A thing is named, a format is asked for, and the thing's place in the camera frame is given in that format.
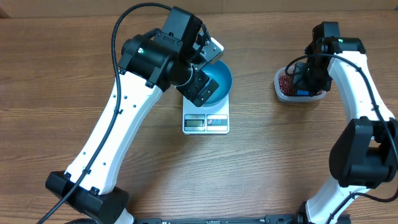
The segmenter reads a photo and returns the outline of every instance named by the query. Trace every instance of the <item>plastic container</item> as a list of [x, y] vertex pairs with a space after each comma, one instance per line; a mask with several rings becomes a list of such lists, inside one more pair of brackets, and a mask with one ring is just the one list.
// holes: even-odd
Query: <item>plastic container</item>
[[[322, 91], [322, 93], [318, 96], [286, 96], [285, 94], [283, 94], [279, 87], [279, 77], [285, 75], [285, 68], [286, 67], [279, 69], [278, 72], [275, 74], [275, 79], [274, 79], [276, 96], [278, 97], [279, 101], [283, 103], [302, 103], [302, 102], [311, 102], [311, 101], [320, 100], [326, 96], [326, 91]], [[288, 72], [292, 73], [293, 69], [294, 67], [291, 66]]]
[[231, 91], [232, 73], [228, 66], [221, 60], [218, 60], [214, 65], [206, 65], [202, 71], [219, 84], [217, 90], [203, 104], [203, 106], [214, 106]]

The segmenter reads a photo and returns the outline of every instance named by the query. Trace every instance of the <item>kitchen scale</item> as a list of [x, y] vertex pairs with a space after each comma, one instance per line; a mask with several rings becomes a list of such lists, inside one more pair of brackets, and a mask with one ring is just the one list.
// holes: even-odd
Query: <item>kitchen scale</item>
[[201, 107], [183, 97], [182, 130], [184, 134], [228, 134], [232, 73], [220, 60], [205, 66], [203, 72], [215, 79], [219, 87]]

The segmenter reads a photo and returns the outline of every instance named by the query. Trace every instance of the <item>digital display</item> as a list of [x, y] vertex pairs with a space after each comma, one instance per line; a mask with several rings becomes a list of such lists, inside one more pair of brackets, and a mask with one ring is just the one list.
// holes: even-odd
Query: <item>digital display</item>
[[186, 120], [187, 127], [203, 127], [203, 120]]

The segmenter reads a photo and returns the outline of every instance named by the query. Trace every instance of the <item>white digital scale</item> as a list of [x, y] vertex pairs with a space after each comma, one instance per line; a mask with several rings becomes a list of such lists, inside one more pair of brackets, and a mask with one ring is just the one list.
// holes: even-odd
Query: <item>white digital scale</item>
[[228, 134], [229, 95], [213, 106], [199, 108], [183, 97], [182, 130], [184, 134]]

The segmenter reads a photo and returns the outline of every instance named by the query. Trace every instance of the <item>scale control panel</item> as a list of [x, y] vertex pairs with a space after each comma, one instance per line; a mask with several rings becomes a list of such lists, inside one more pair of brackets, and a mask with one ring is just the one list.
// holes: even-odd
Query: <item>scale control panel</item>
[[227, 114], [186, 114], [184, 116], [184, 132], [193, 134], [228, 133]]

